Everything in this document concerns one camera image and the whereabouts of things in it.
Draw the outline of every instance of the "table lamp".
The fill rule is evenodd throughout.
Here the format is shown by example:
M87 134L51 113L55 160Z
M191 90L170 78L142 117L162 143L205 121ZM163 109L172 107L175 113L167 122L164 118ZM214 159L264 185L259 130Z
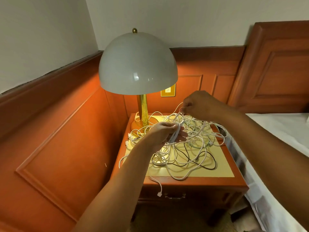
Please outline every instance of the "table lamp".
M170 49L157 37L145 32L126 33L115 38L103 52L99 64L103 89L124 95L137 95L139 119L131 130L158 121L148 119L147 93L171 87L178 79L176 60Z

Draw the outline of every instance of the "white wall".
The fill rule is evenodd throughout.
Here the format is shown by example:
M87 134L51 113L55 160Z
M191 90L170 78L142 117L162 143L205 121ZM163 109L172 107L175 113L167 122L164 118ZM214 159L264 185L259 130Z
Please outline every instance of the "white wall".
M309 0L86 0L98 48L151 33L169 47L244 45L255 22L309 20Z
M85 0L0 0L0 93L97 50Z

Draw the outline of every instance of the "mattress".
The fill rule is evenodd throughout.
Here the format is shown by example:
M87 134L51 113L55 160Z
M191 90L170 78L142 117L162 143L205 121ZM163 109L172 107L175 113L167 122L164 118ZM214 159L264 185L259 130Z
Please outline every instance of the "mattress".
M309 113L247 114L263 128L309 157ZM226 145L249 186L245 197L264 231L306 232L270 193L245 155L229 135Z

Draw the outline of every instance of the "hand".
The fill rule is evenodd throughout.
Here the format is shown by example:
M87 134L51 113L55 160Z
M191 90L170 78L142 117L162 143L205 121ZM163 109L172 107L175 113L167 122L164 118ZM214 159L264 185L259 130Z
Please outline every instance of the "hand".
M147 147L151 148L151 154L159 151L164 144L171 138L172 134L177 131L178 126L175 123L159 122L155 124L140 142L144 142ZM180 128L179 134L175 142L186 141L188 134Z
M192 117L220 123L232 107L220 102L206 91L195 91L183 100L180 112Z

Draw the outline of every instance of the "wall switch plate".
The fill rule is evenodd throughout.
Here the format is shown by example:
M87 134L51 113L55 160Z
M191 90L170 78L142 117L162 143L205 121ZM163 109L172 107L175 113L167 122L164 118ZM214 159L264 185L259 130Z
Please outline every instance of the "wall switch plate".
M176 95L176 84L168 87L167 89L161 90L161 97L175 97Z

